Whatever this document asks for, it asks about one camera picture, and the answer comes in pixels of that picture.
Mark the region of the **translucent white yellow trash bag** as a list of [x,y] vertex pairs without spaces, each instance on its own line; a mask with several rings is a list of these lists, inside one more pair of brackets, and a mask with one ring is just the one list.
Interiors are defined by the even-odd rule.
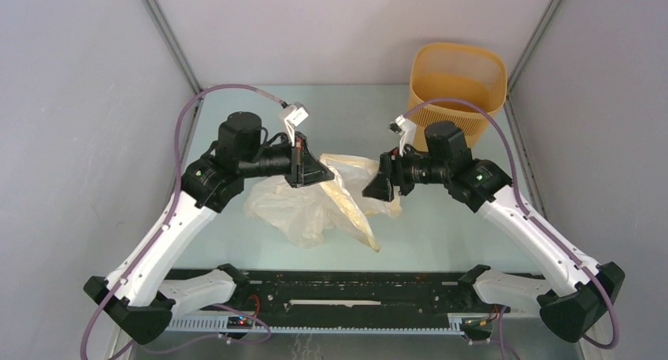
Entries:
[[297,247],[321,245],[323,232],[336,228],[379,252],[369,217],[396,218],[403,212],[398,197],[383,202],[362,196],[379,162],[344,154],[322,154],[319,161],[333,172],[333,180],[292,188],[282,176],[271,176],[252,187],[244,204],[246,215],[278,228]]

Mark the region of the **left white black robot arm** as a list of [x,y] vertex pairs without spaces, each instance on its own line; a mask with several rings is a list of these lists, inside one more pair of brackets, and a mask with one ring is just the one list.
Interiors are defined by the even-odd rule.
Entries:
[[84,285],[135,343],[152,342],[173,319],[204,307],[223,303],[239,310],[247,304],[248,279],[232,265],[186,280],[168,277],[191,241],[243,192],[246,180],[281,176],[293,188],[333,180],[298,131],[308,118],[306,109],[290,105],[279,118],[284,130],[269,138],[257,114],[230,114],[208,151],[185,169],[169,204],[135,250],[107,276],[93,276]]

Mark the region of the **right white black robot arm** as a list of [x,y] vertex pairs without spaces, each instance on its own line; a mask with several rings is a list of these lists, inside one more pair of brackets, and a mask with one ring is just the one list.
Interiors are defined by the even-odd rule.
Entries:
[[486,304],[537,314],[560,339],[576,343],[608,315],[625,280],[614,262],[601,264],[578,250],[529,204],[496,163],[472,155],[460,128],[441,121],[425,129],[427,148],[416,150],[415,124],[398,117],[389,128],[399,145],[380,156],[367,198],[391,202],[418,184],[439,184],[456,201],[505,232],[538,267],[540,278],[478,265],[461,279],[458,300],[478,311]]

